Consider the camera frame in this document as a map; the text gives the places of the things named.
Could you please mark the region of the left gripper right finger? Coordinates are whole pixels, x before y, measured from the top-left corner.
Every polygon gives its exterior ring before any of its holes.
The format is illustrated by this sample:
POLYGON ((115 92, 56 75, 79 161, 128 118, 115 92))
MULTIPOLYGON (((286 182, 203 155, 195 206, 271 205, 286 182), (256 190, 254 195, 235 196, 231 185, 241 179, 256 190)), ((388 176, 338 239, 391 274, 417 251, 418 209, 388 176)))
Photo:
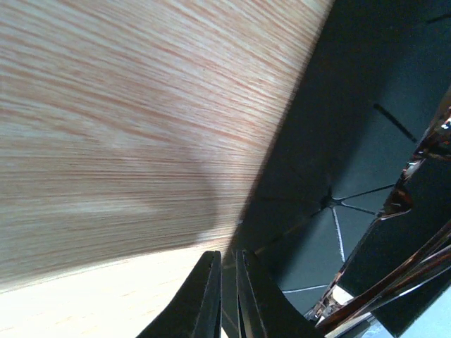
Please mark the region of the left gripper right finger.
POLYGON ((285 298, 257 256, 236 253, 237 316, 240 337, 316 337, 317 330, 285 298))

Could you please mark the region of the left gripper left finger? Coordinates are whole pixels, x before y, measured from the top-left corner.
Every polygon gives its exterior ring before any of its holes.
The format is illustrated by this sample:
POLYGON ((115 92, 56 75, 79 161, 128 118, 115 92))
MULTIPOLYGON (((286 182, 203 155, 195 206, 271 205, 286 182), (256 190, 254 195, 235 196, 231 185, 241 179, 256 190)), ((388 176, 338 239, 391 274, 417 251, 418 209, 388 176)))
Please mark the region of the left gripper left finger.
POLYGON ((221 252, 206 251, 164 310, 139 337, 220 337, 221 252))

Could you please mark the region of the brown translucent sunglasses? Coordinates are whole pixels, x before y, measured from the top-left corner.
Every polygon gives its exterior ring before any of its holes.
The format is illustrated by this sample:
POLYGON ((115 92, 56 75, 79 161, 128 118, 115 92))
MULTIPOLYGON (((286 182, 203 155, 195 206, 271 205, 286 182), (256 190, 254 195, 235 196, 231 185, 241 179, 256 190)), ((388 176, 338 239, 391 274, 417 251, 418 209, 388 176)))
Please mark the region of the brown translucent sunglasses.
POLYGON ((309 319, 339 337, 379 322, 399 337, 450 286, 450 95, 309 319))

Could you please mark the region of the black folding glasses case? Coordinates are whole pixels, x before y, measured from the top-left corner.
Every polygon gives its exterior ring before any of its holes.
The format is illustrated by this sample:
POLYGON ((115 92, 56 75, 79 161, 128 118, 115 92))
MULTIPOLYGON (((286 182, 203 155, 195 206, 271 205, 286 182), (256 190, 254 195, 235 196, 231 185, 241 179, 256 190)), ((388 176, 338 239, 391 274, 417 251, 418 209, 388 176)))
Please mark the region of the black folding glasses case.
POLYGON ((307 313, 368 231, 450 87, 449 1, 335 1, 223 260, 253 251, 307 313))

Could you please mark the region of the blue cleaning cloth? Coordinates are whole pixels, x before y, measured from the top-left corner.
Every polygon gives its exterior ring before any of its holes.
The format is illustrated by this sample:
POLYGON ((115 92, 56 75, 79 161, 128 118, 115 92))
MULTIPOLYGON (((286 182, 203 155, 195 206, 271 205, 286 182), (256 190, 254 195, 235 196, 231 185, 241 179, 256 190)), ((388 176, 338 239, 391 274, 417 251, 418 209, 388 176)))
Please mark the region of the blue cleaning cloth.
POLYGON ((369 327, 361 335, 361 338, 393 338, 393 336, 377 319, 374 319, 369 322, 369 327))

